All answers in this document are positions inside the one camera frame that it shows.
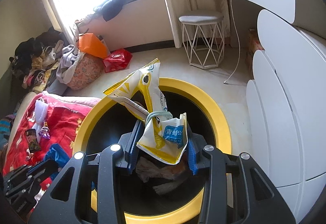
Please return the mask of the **blue wrapper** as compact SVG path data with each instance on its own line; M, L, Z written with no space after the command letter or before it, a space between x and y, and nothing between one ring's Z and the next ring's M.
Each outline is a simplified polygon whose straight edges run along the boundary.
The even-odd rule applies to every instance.
M50 146L43 158L43 161L47 161L48 159L55 161L58 168L62 169L70 160L70 157L58 143L55 143Z

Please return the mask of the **floral fabric basket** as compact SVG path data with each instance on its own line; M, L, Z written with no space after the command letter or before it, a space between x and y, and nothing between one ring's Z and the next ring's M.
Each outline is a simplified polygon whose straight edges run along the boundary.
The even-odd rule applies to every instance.
M85 54L78 61L75 72L67 86L72 90L81 90L96 80L102 72L102 59Z

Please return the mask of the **purple snack wrapper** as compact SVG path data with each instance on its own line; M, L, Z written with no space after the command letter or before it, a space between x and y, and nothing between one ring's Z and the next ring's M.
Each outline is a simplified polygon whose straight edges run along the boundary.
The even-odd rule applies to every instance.
M46 140L50 139L50 129L46 121L43 122L43 126L41 127L38 135L40 138L44 138Z

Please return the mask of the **dark jacket on sill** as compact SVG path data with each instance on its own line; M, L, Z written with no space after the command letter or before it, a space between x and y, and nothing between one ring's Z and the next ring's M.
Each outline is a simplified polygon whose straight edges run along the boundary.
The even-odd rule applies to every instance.
M98 15L102 15L105 21L110 21L115 18L123 9L126 0L106 0L94 9Z

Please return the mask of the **grey white garment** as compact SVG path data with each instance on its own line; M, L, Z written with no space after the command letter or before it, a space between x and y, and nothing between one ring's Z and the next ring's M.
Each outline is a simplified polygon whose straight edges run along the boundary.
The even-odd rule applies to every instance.
M56 71L56 78L60 83L70 83L84 55L85 53L74 45L68 45L62 49L62 57Z

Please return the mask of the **white petal shaped chair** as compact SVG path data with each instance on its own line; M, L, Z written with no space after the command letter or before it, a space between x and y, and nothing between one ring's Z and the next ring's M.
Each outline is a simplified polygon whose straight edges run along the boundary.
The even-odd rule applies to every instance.
M247 83L252 156L302 221L325 187L325 39L268 10Z

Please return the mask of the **white foam fruit net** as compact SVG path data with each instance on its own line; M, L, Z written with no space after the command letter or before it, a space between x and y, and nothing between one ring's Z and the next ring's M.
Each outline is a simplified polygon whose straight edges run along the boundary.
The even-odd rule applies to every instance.
M32 129L35 130L36 133L36 140L39 143L40 142L40 131L43 127L45 118L47 116L47 110L48 110L48 103L46 103L44 100L42 99L38 99L35 102L35 109L34 109L34 113L35 113L35 122L32 126Z

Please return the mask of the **dark green snack bag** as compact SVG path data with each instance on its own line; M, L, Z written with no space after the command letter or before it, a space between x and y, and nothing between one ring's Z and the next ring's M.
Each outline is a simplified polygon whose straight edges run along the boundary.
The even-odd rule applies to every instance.
M28 142L28 149L30 153L40 151L40 145L37 141L36 130L31 128L25 131L26 140Z

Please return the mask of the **white paper wrapper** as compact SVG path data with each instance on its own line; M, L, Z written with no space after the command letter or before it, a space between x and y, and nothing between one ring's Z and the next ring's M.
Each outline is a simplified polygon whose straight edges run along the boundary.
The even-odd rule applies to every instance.
M136 164L135 171L143 183L147 183L151 179L167 180L166 183L154 185L152 187L158 195L165 195L174 191L191 176L191 172L185 161L180 161L174 166L159 168L144 157L140 157Z

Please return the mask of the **orange shopping bag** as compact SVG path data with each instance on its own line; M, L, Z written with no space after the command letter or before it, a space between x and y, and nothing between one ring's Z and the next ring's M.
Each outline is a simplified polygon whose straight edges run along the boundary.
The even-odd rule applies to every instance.
M85 33L79 36L78 47L81 52L105 59L108 55L107 47L93 33Z

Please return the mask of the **colourful striped pillow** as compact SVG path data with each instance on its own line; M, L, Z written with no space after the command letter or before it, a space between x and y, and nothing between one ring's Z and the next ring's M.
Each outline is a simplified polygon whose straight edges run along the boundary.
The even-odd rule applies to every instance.
M11 129L15 120L16 114L7 115L0 120L0 148L3 150L8 143Z

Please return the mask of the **white vanity desk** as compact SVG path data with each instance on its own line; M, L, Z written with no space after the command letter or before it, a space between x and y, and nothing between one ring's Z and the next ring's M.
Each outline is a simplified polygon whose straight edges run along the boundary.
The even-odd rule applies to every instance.
M323 0L233 0L229 3L231 47L247 46L248 30L257 27L258 13L262 9L325 39Z

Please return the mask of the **red plastic bag on floor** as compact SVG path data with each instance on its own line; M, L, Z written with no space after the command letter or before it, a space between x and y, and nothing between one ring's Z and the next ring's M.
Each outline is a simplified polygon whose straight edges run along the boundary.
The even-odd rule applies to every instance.
M132 57L133 55L125 49L113 51L108 57L103 59L105 72L109 73L126 69Z

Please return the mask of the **cream curtain left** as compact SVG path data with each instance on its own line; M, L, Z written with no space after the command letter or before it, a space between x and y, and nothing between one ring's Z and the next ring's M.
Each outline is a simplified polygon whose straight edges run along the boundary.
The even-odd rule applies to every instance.
M56 31L62 32L71 45L77 46L78 28L71 21L64 10L64 3L60 0L41 0L48 18Z

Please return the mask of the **yellow white snack bag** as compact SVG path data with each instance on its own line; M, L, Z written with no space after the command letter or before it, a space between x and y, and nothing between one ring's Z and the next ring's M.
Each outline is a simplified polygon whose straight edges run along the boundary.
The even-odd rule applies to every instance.
M178 164L188 144L186 113L173 117L159 88L160 61L155 58L104 91L145 125L137 148L160 162Z

